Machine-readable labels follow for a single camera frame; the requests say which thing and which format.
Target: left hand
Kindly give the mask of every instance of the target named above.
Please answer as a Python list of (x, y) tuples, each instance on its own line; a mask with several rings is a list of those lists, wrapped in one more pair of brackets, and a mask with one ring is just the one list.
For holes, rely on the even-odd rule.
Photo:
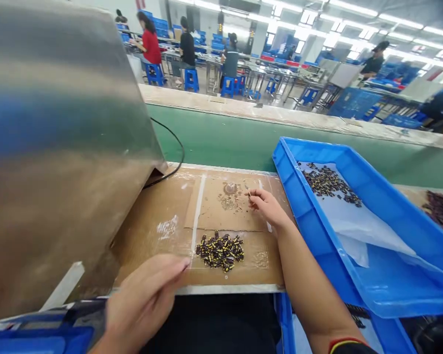
[(164, 324), (190, 259), (156, 255), (126, 278), (107, 301), (106, 331), (92, 353), (137, 353)]

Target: red shirt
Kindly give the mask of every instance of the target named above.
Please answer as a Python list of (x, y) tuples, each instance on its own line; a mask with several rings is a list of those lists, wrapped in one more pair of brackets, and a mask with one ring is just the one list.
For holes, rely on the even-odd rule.
[(142, 38), (143, 47), (146, 48), (146, 52), (143, 53), (144, 57), (149, 60), (151, 64), (161, 64), (161, 51), (159, 50), (158, 36), (156, 33), (145, 30)]

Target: forearm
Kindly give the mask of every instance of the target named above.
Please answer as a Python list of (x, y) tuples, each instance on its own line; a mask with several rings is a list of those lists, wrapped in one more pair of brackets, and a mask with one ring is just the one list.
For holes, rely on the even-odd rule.
[(289, 220), (276, 231), (285, 288), (314, 353), (326, 353), (329, 341), (335, 338), (364, 341), (295, 224)]
[(375, 76), (376, 76), (376, 73), (366, 73), (366, 74), (363, 74), (363, 76), (364, 76), (366, 79), (369, 79), (369, 78), (375, 77)]
[(147, 49), (145, 47), (143, 47), (142, 44), (136, 43), (135, 44), (143, 53), (145, 53), (147, 51)]

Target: right hand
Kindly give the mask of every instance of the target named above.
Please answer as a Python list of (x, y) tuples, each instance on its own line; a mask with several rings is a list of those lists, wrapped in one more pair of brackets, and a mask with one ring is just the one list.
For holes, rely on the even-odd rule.
[(250, 207), (259, 210), (271, 225), (282, 227), (292, 222), (271, 193), (264, 189), (257, 188), (250, 189), (245, 193), (245, 195), (250, 194)]

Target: woman in black shirt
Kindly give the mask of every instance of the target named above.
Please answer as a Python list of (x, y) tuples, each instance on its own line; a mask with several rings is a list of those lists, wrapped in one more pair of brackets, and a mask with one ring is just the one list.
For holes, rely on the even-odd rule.
[[(183, 32), (179, 48), (181, 60), (172, 62), (172, 72), (174, 76), (182, 79), (181, 69), (195, 70), (195, 48), (193, 46), (193, 37), (188, 31), (189, 24), (185, 16), (181, 18), (181, 27)], [(181, 79), (177, 79), (176, 84), (182, 85), (183, 81), (181, 81)]]

